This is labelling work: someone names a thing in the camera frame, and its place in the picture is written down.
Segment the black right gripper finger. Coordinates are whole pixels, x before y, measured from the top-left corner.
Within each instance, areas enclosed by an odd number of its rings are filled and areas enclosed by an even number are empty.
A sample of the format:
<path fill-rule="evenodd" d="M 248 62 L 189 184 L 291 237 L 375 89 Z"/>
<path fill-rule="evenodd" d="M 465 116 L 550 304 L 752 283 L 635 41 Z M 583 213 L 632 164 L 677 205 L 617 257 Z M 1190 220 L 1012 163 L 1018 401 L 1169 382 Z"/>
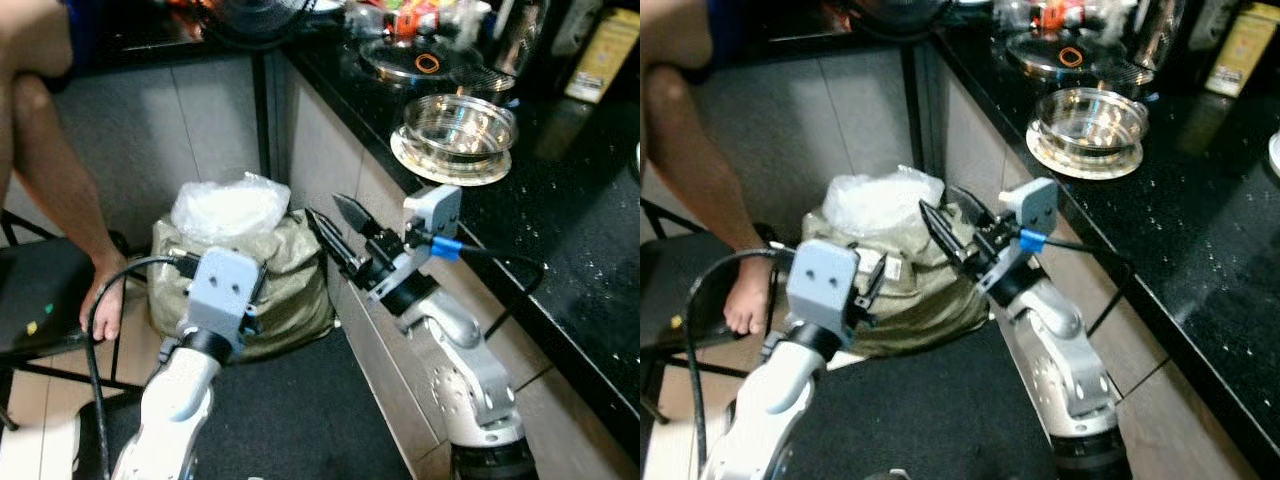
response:
<path fill-rule="evenodd" d="M 384 232 L 387 229 L 383 228 L 372 214 L 356 198 L 348 195 L 333 195 L 333 201 L 344 220 L 366 241 L 374 241 L 384 237 Z"/>
<path fill-rule="evenodd" d="M 964 220 L 968 207 L 963 204 L 947 204 L 943 207 L 934 207 L 927 201 L 922 201 L 922 219 L 933 242 L 943 251 L 950 264 L 964 276 L 977 276 L 977 265 L 966 246 L 954 232 L 954 225 L 946 218 L 945 211 L 954 207 L 959 220 Z"/>
<path fill-rule="evenodd" d="M 364 280 L 364 274 L 361 273 L 364 260 L 346 243 L 333 221 L 314 209 L 306 210 L 306 218 L 317 242 L 334 261 L 340 275 L 347 280 L 361 283 Z"/>
<path fill-rule="evenodd" d="M 1000 233 L 997 216 L 970 191 L 959 186 L 948 186 L 946 197 L 948 204 L 959 206 L 963 218 L 973 225 L 977 234 L 996 236 Z"/>

